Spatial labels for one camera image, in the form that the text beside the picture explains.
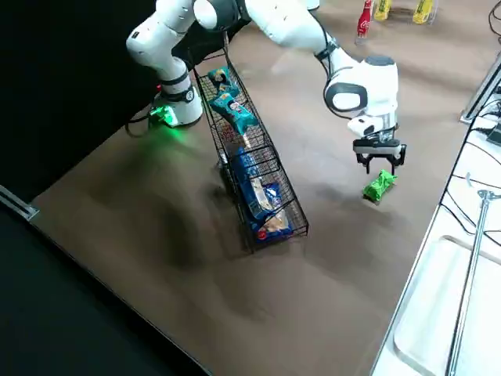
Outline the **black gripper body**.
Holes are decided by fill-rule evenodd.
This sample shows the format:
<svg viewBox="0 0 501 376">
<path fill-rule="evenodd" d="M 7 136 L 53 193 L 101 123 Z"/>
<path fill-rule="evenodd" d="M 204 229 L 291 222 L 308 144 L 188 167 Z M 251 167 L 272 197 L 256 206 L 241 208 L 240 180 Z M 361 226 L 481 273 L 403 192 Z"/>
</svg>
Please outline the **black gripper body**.
<svg viewBox="0 0 501 376">
<path fill-rule="evenodd" d="M 378 132 L 373 132 L 366 136 L 366 139 L 375 139 L 379 142 L 389 142 L 395 137 L 395 129 L 394 128 L 386 128 L 381 129 Z"/>
</svg>

